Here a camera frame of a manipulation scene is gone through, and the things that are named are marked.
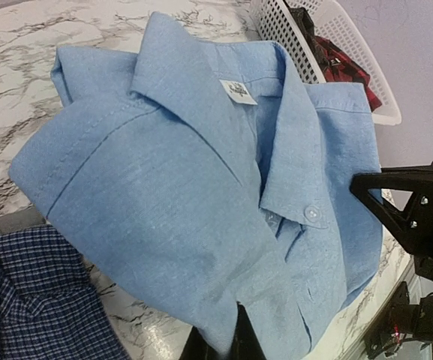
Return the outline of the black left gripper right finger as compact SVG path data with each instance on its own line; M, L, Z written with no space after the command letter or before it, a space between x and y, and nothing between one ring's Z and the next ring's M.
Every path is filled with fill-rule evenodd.
M245 308L238 304L238 319L230 351L232 360L266 360Z

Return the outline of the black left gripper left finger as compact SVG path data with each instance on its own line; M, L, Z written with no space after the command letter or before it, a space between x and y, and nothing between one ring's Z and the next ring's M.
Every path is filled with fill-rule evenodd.
M182 350L179 360L223 360L230 359L230 354L222 355L203 339L198 329L193 327Z

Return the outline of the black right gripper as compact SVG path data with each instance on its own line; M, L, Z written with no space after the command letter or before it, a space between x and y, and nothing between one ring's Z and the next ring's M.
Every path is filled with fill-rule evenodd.
M402 210L375 190L410 193ZM389 230L406 252L414 255L415 272L433 282L433 162L428 166L383 168L355 175L350 192Z

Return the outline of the navy checked shirt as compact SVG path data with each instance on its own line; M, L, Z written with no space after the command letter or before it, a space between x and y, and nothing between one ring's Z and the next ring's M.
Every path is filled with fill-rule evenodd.
M0 235L0 359L128 359L80 253L50 226Z

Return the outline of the light blue long sleeve shirt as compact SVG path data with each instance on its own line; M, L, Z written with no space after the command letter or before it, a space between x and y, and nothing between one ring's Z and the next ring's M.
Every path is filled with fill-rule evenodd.
M89 261L226 356L244 307L268 359L301 359L377 273L350 192L380 171L362 85L302 82L271 41L213 43L153 13L136 53L56 50L62 111L11 180Z

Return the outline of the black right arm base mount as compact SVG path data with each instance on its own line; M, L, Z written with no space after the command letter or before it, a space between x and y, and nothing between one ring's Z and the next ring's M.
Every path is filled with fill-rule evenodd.
M433 292L413 304L407 282L401 282L363 340L368 359L393 356L406 343L433 345Z

